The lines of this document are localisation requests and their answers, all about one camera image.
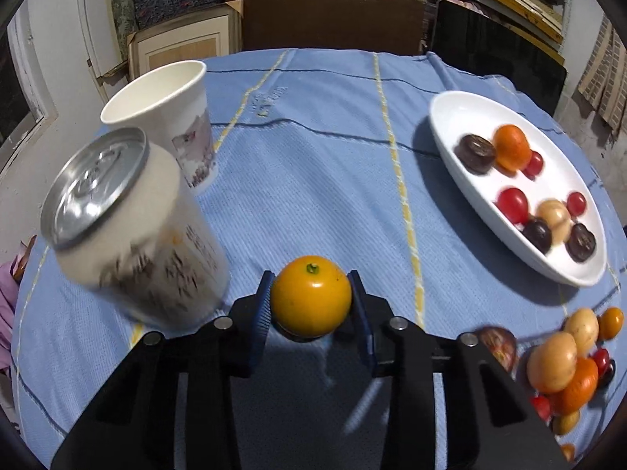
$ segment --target screw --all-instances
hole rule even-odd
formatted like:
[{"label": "screw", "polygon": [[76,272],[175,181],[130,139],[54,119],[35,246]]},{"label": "screw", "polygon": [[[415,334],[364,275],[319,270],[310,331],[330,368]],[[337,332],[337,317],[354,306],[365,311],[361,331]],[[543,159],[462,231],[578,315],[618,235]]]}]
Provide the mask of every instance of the screw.
[{"label": "screw", "polygon": [[163,334],[161,332],[148,332],[143,338],[143,344],[147,347],[153,347],[154,345],[158,345],[163,338]]},{"label": "screw", "polygon": [[409,322],[405,318],[402,318],[400,316],[395,316],[394,318],[390,318],[390,326],[394,330],[405,330],[408,325],[409,325]]},{"label": "screw", "polygon": [[472,334],[472,332],[462,334],[460,336],[460,341],[470,348],[475,347],[479,343],[479,339],[477,339],[477,336]]},{"label": "screw", "polygon": [[233,326],[233,320],[228,316],[221,316],[213,321],[213,326],[220,330],[227,330]]}]

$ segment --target gold frame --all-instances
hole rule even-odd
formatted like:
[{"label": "gold frame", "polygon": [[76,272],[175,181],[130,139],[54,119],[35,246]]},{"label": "gold frame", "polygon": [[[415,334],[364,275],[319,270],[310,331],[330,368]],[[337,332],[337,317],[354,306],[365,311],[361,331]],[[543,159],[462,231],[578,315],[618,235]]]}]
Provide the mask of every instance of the gold frame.
[{"label": "gold frame", "polygon": [[133,81],[137,79],[139,74],[139,51],[138,45],[143,40],[156,37],[166,32],[171,32],[177,28],[187,26],[190,24],[198,23],[200,21],[207,21],[216,17],[227,16],[229,18],[229,49],[232,53],[237,53],[242,50],[241,40],[241,9],[234,9],[237,5],[233,5],[235,2],[229,2],[228,4],[218,5],[211,7],[210,9],[197,10],[185,15],[181,15],[168,21],[164,21],[145,30],[135,32],[127,37],[127,43],[129,45],[129,77]]}]

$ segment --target picture frame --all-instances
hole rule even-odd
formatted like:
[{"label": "picture frame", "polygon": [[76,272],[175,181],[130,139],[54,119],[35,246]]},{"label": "picture frame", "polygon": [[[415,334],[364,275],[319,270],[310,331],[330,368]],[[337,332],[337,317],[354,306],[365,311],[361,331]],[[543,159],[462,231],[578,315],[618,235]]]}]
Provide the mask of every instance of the picture frame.
[{"label": "picture frame", "polygon": [[130,80],[173,62],[241,51],[242,10],[241,1],[228,2],[130,34]]}]

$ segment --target cup rim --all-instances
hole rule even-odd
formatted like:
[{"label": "cup rim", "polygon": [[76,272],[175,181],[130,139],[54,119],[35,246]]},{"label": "cup rim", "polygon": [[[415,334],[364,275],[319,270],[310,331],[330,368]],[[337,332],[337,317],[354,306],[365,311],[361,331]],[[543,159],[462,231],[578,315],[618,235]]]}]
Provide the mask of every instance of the cup rim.
[{"label": "cup rim", "polygon": [[[197,67],[199,67],[198,72],[189,80],[187,81],[187,83],[183,84],[181,87],[179,87],[178,89],[174,90],[173,92],[171,92],[170,94],[168,94],[167,96],[159,99],[158,101],[153,102],[152,104],[146,106],[145,108],[140,109],[139,111],[130,113],[126,116],[124,116],[124,118],[118,118],[118,119],[107,119],[106,118],[106,113],[108,110],[110,110],[110,108],[117,103],[118,99],[121,99],[125,96],[125,93],[128,90],[131,90],[133,88],[133,84],[136,81],[139,81],[143,78],[148,78],[151,76],[155,76],[157,75],[157,73],[159,71],[163,71],[166,69],[171,69],[173,67],[176,67],[177,65],[180,64],[196,64]],[[139,76],[139,78],[131,81],[130,83],[128,83],[124,88],[122,88],[117,94],[115,94],[113,97],[111,97],[111,99],[109,99],[109,102],[107,102],[105,104],[105,107],[102,108],[102,111],[100,112],[100,121],[104,124],[104,125],[114,125],[123,121],[127,121],[130,120],[131,118],[135,118],[137,116],[142,116],[144,114],[146,114],[149,111],[152,111],[154,108],[158,107],[159,105],[162,105],[163,103],[166,103],[168,101],[171,101],[172,99],[174,99],[176,96],[178,96],[180,93],[183,93],[187,88],[189,88],[190,86],[192,86],[193,84],[197,83],[199,80],[201,80],[205,74],[207,72],[207,65],[204,62],[201,62],[200,60],[182,60],[180,62],[174,62],[171,64],[167,64],[167,65],[161,65],[161,67],[158,67],[154,70],[150,70],[147,73],[143,74],[142,76]]]}]

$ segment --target purple clothing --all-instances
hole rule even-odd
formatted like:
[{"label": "purple clothing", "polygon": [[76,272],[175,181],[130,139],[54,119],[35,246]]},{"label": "purple clothing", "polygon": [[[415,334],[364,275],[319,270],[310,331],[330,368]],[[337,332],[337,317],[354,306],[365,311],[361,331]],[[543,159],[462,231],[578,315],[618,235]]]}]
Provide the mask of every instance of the purple clothing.
[{"label": "purple clothing", "polygon": [[11,365],[11,333],[18,301],[18,283],[13,279],[11,270],[18,258],[0,265],[0,373]]}]

